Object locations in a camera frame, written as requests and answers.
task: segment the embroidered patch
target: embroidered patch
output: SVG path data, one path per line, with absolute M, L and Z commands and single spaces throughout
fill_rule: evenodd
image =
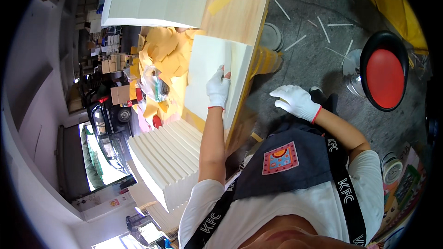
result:
M 291 141 L 264 154 L 262 175 L 279 173 L 299 165 L 296 146 Z

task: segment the apron strap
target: apron strap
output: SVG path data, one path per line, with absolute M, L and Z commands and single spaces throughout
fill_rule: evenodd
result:
M 201 249 L 208 243 L 209 238 L 218 228 L 220 222 L 228 212 L 234 198 L 237 179 L 226 189 L 222 197 L 215 203 L 212 211 L 203 219 L 203 222 L 198 226 L 194 235 L 186 243 L 184 249 Z
M 346 163 L 343 163 L 344 156 L 347 156 L 346 151 L 328 133 L 325 133 L 325 141 L 332 178 L 340 197 L 343 213 L 345 214 L 349 241 L 354 245 L 365 246 L 365 221 L 363 220 L 362 211 L 360 210 L 349 173 L 346 170 Z M 228 212 L 234 198 L 236 183 L 237 179 L 230 184 L 222 197 L 215 203 L 212 211 L 203 219 L 203 222 L 186 243 L 184 249 L 201 249 L 205 247 L 205 244 L 208 243 L 209 238 Z
M 358 204 L 349 173 L 346 170 L 345 164 L 343 164 L 343 156 L 346 156 L 346 152 L 328 133 L 325 133 L 325 141 L 332 179 L 334 179 L 341 206 L 343 207 L 343 213 L 345 214 L 349 241 L 354 245 L 365 246 L 365 221 L 363 220 L 362 210 Z

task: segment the denim apron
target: denim apron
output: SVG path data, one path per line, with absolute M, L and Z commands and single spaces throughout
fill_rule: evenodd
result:
M 364 246 L 366 228 L 345 167 L 346 152 L 321 130 L 307 123 L 283 122 L 264 140 L 184 248 L 203 248 L 235 200 L 305 189 L 331 180 L 340 196 L 350 241 Z

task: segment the hand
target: hand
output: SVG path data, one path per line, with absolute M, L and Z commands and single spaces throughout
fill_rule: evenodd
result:
M 224 77 L 224 66 L 219 67 L 214 76 L 206 83 L 206 94 L 209 96 L 210 107 L 226 107 L 228 100 L 229 86 L 231 84 L 231 73 L 228 72 Z
M 280 97 L 281 100 L 274 103 L 276 107 L 311 123 L 314 123 L 322 108 L 320 104 L 314 103 L 311 100 L 311 95 L 299 86 L 280 86 L 275 91 L 271 91 L 269 95 Z

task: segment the white t-shirt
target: white t-shirt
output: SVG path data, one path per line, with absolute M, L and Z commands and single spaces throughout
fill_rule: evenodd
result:
M 360 153 L 349 164 L 348 173 L 362 210 L 369 242 L 378 231 L 384 212 L 383 182 L 377 153 L 372 150 Z M 223 193 L 224 186 L 215 180 L 203 180 L 194 186 L 180 221 L 180 248 L 184 248 Z M 333 182 L 326 182 L 277 196 L 250 197 L 232 202 L 205 248 L 237 249 L 271 219 L 288 214 L 305 218 L 319 235 L 349 242 L 337 189 Z

